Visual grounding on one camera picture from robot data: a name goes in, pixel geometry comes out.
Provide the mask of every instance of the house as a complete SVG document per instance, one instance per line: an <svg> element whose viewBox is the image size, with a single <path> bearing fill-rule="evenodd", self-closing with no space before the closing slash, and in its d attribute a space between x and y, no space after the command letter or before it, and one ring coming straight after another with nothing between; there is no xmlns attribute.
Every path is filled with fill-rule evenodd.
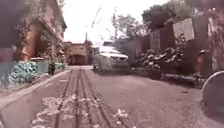
<svg viewBox="0 0 224 128"><path fill-rule="evenodd" d="M67 28L56 0L7 0L0 2L0 47L16 45L20 60L44 57L51 47L52 55L62 56L64 31Z"/></svg>
<svg viewBox="0 0 224 128"><path fill-rule="evenodd" d="M92 45L90 41L84 43L64 42L64 45L69 65L86 65L90 63Z"/></svg>

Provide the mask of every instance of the utility pole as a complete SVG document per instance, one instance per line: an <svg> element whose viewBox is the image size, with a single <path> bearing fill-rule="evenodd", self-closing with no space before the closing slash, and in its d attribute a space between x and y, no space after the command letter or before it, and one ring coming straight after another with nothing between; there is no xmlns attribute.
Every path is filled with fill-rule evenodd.
<svg viewBox="0 0 224 128"><path fill-rule="evenodd" d="M116 16L116 13L117 13L117 7L114 8L114 13L113 13L113 18L112 18L112 22L113 22L113 26L114 26L114 40L117 39L117 31L118 31L118 27L117 27L117 16Z"/></svg>
<svg viewBox="0 0 224 128"><path fill-rule="evenodd" d="M86 28L85 41L87 41L88 40L87 26L85 26L85 28Z"/></svg>

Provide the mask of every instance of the tire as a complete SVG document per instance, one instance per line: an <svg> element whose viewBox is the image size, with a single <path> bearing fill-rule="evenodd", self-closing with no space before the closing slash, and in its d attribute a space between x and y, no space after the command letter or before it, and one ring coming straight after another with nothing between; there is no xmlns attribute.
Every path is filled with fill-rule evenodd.
<svg viewBox="0 0 224 128"><path fill-rule="evenodd" d="M93 71L101 73L102 67L99 61L93 61Z"/></svg>

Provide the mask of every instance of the tree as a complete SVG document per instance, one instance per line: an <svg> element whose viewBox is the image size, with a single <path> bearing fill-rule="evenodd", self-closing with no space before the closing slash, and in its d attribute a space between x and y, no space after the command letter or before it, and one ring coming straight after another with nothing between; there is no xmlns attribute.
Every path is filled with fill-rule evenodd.
<svg viewBox="0 0 224 128"><path fill-rule="evenodd" d="M113 26L122 34L120 38L134 38L144 33L144 26L131 15L113 16L112 19Z"/></svg>
<svg viewBox="0 0 224 128"><path fill-rule="evenodd" d="M185 2L199 10L208 10L212 8L223 9L224 1L223 0L185 0Z"/></svg>
<svg viewBox="0 0 224 128"><path fill-rule="evenodd" d="M162 28L171 19L182 20L191 16L193 9L184 0L171 0L164 5L154 5L142 13L142 18L149 28Z"/></svg>
<svg viewBox="0 0 224 128"><path fill-rule="evenodd" d="M168 10L172 10L179 20L189 18L193 15L193 7L186 3L185 0L171 0L163 5Z"/></svg>

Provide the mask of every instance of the pavement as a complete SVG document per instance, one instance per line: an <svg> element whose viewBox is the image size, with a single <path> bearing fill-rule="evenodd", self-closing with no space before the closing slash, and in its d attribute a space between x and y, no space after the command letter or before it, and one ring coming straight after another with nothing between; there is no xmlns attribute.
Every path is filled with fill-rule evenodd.
<svg viewBox="0 0 224 128"><path fill-rule="evenodd" d="M0 99L4 128L223 128L203 115L200 89L68 69Z"/></svg>

